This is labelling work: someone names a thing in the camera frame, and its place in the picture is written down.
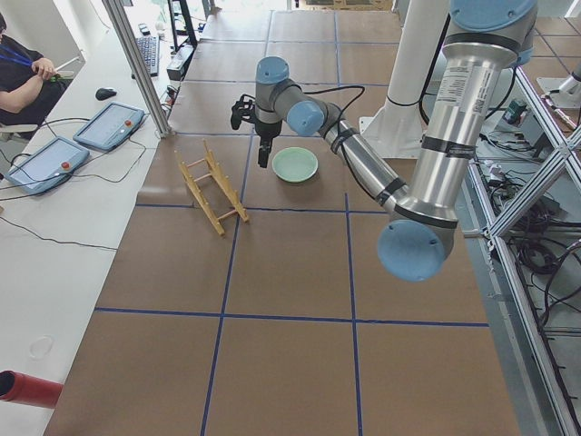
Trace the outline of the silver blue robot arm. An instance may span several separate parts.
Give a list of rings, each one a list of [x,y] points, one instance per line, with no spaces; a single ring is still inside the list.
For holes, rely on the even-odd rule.
[[[427,280],[453,249],[455,202],[498,78],[529,59],[536,18],[533,1],[411,2],[385,104],[363,129],[305,94],[285,60],[261,59],[251,109],[260,166],[284,125],[320,135],[389,212],[378,241],[384,268]]]

